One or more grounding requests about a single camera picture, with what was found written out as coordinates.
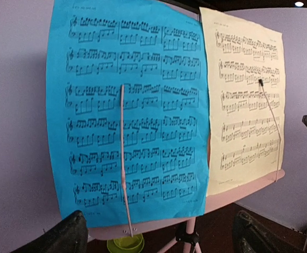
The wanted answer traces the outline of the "pink music stand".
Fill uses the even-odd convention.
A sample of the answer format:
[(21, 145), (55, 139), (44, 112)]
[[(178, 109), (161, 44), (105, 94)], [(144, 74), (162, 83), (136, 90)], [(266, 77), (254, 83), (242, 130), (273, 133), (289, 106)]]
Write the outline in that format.
[(210, 82), (206, 213), (284, 176), (285, 86)]

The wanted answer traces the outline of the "yellow paper sheet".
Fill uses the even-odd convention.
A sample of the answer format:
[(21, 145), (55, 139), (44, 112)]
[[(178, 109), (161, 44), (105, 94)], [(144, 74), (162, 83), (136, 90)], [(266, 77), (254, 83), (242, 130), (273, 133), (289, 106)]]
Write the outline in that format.
[(208, 195), (279, 173), (284, 153), (282, 34), (202, 7), (208, 69)]

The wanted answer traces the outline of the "green bowl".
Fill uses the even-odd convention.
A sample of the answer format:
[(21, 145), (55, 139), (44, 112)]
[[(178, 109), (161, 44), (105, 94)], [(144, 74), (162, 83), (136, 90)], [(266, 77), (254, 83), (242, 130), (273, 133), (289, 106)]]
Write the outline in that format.
[(135, 246), (139, 245), (142, 242), (142, 240), (143, 240), (143, 235), (141, 233), (133, 236), (113, 239), (113, 241), (118, 247), (126, 249), (134, 248)]

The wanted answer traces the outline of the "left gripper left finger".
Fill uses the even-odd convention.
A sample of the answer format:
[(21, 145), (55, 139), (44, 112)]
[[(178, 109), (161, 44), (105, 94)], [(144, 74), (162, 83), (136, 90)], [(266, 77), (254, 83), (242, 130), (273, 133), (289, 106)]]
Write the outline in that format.
[(12, 253), (81, 253), (87, 251), (87, 245), (87, 222), (83, 213), (76, 210), (52, 229)]

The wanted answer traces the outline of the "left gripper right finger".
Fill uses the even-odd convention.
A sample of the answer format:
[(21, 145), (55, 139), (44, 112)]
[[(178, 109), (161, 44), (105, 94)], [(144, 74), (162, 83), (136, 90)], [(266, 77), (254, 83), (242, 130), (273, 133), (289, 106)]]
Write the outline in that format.
[(295, 253), (302, 249), (282, 240), (244, 210), (233, 221), (233, 248), (235, 252)]

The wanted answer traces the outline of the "blue sheet music paper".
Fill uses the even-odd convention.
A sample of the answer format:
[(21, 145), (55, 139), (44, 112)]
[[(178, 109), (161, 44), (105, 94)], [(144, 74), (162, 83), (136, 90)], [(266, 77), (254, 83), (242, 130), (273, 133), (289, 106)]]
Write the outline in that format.
[(200, 22), (158, 1), (55, 1), (46, 121), (62, 217), (90, 228), (205, 212)]

